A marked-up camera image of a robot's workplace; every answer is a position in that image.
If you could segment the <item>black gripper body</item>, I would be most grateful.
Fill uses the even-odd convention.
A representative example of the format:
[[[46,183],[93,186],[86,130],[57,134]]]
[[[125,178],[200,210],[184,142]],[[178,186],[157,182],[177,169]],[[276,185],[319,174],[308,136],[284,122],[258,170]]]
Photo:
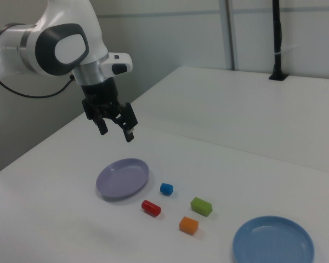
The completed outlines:
[[[82,85],[82,90],[85,95],[82,105],[89,120],[96,120],[100,116],[108,119],[118,116],[120,103],[113,78],[94,85]]]

